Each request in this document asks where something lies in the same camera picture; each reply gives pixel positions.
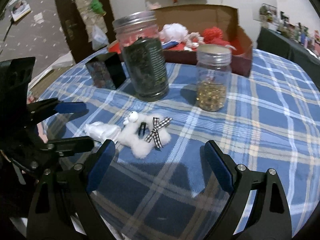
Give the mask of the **dark brown door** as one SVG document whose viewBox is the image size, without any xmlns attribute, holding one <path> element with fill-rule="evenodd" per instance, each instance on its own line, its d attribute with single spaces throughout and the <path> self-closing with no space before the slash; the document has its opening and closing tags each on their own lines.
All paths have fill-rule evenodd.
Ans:
<svg viewBox="0 0 320 240">
<path fill-rule="evenodd" d="M 110 0 L 99 0 L 106 11 L 104 21 L 107 27 L 106 36 L 110 43 L 116 40 L 112 22 L 114 15 Z M 66 42 L 76 63 L 79 63 L 89 55 L 93 54 L 91 42 L 88 41 L 85 24 L 76 8 L 74 0 L 55 0 L 57 14 L 60 19 Z"/>
</svg>

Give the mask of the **tall glass jar metal lid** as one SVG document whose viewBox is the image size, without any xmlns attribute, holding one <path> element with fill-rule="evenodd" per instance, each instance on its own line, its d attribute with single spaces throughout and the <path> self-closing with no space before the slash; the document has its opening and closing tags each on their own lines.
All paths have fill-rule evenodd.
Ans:
<svg viewBox="0 0 320 240">
<path fill-rule="evenodd" d="M 162 43 L 154 11 L 141 11 L 113 21 L 131 83 L 137 96 L 157 101 L 169 91 Z"/>
</svg>

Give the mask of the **green plush on door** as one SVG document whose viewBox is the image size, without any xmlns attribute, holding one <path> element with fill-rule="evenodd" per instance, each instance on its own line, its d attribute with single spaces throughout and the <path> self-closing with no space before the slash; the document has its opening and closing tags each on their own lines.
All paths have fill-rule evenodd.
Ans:
<svg viewBox="0 0 320 240">
<path fill-rule="evenodd" d="M 90 3 L 90 7 L 93 12 L 96 14 L 104 16 L 106 14 L 106 11 L 103 9 L 103 5 L 99 0 L 92 0 Z"/>
</svg>

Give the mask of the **red knitted item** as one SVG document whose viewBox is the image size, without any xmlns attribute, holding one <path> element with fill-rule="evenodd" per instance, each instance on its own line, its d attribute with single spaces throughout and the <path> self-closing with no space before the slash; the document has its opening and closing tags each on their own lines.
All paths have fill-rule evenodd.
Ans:
<svg viewBox="0 0 320 240">
<path fill-rule="evenodd" d="M 214 38 L 209 42 L 209 44 L 215 44 L 215 45 L 224 46 L 224 47 L 231 45 L 230 42 L 225 41 L 225 40 L 223 40 L 221 38 Z"/>
</svg>

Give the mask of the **small jar gold beads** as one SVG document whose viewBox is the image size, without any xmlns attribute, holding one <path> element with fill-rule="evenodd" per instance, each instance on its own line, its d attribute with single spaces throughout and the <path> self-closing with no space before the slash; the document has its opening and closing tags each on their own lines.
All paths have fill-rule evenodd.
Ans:
<svg viewBox="0 0 320 240">
<path fill-rule="evenodd" d="M 205 111 L 220 110 L 227 98 L 232 51 L 228 47 L 203 44 L 197 48 L 197 105 Z"/>
</svg>

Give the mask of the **blue plaid tablecloth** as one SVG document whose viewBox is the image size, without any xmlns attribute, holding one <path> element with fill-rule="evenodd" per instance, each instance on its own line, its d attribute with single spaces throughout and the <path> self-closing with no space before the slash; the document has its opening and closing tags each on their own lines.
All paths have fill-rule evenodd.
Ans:
<svg viewBox="0 0 320 240">
<path fill-rule="evenodd" d="M 203 152 L 215 141 L 250 170 L 274 168 L 281 179 L 297 233 L 319 202 L 319 91 L 297 64 L 255 50 L 250 77 L 232 75 L 225 106 L 196 105 L 197 70 L 167 64 L 169 92 L 157 102 L 134 96 L 130 81 L 118 90 L 93 86 L 84 65 L 55 80 L 41 99 L 83 101 L 83 116 L 57 114 L 44 122 L 50 139 L 79 137 L 100 121 L 123 124 L 132 111 L 172 119 L 171 141 L 144 159 L 118 145 L 93 201 L 110 227 L 129 239 L 202 239 L 226 203 Z"/>
</svg>

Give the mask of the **red cardboard box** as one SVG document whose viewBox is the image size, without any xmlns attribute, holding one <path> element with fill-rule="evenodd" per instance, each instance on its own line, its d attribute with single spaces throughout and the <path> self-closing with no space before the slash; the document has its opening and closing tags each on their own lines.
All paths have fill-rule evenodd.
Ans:
<svg viewBox="0 0 320 240">
<path fill-rule="evenodd" d="M 252 68 L 253 42 L 238 21 L 238 10 L 224 5 L 191 4 L 155 10 L 157 25 L 179 23 L 189 32 L 198 32 L 206 44 L 230 44 L 231 69 L 234 74 L 249 77 Z"/>
</svg>

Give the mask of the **dark green covered table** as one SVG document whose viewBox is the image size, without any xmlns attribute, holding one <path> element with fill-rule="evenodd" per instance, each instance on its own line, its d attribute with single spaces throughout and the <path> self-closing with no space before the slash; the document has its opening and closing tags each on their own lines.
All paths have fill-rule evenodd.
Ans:
<svg viewBox="0 0 320 240">
<path fill-rule="evenodd" d="M 257 49 L 283 57 L 298 64 L 319 89 L 319 59 L 311 55 L 302 45 L 281 36 L 275 31 L 261 27 L 257 38 Z"/>
</svg>

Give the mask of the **white fluffy plush toy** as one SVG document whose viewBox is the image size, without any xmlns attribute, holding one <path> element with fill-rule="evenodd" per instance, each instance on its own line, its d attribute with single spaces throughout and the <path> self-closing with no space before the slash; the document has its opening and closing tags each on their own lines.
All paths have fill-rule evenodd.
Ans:
<svg viewBox="0 0 320 240">
<path fill-rule="evenodd" d="M 160 151 L 171 140 L 167 127 L 172 118 L 152 113 L 132 111 L 124 119 L 118 142 L 129 147 L 138 159 L 144 159 L 153 149 Z"/>
</svg>

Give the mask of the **blue tissue packet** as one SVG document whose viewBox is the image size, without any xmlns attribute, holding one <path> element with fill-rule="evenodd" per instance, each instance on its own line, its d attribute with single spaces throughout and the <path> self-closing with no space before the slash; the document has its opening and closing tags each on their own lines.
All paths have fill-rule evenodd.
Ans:
<svg viewBox="0 0 320 240">
<path fill-rule="evenodd" d="M 162 44 L 162 49 L 164 50 L 169 50 L 171 48 L 174 48 L 176 46 L 178 46 L 180 43 L 176 42 L 176 41 L 170 41 L 170 42 L 165 42 Z"/>
</svg>

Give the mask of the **white mesh bath puff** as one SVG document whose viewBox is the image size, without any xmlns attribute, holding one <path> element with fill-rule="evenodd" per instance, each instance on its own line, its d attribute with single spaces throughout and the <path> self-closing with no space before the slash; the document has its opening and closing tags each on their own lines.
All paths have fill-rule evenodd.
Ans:
<svg viewBox="0 0 320 240">
<path fill-rule="evenodd" d="M 159 36 L 164 43 L 171 41 L 182 42 L 188 33 L 189 31 L 185 26 L 179 23 L 172 23 L 165 24 L 163 29 L 159 32 Z"/>
</svg>

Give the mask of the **white plastic bag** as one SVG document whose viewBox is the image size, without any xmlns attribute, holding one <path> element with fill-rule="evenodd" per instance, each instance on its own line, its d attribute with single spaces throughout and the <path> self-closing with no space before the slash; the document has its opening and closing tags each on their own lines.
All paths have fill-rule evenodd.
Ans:
<svg viewBox="0 0 320 240">
<path fill-rule="evenodd" d="M 92 49 L 97 51 L 109 44 L 106 34 L 97 26 L 92 28 Z"/>
</svg>

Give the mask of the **red mesh bath puff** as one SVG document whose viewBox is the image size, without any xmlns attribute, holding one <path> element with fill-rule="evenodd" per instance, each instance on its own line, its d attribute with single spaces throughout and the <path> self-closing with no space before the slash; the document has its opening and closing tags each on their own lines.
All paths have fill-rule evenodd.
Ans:
<svg viewBox="0 0 320 240">
<path fill-rule="evenodd" d="M 203 38 L 205 43 L 209 43 L 214 38 L 223 38 L 223 31 L 218 27 L 204 29 Z"/>
</svg>

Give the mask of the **beige knitted scrunchie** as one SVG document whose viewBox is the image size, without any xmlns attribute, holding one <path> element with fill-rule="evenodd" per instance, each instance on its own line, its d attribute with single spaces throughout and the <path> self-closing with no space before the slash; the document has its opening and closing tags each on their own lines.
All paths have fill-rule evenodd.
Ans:
<svg viewBox="0 0 320 240">
<path fill-rule="evenodd" d="M 184 40 L 184 50 L 192 51 L 197 49 L 200 45 L 205 44 L 204 37 L 200 35 L 199 32 L 192 32 L 188 34 Z"/>
</svg>

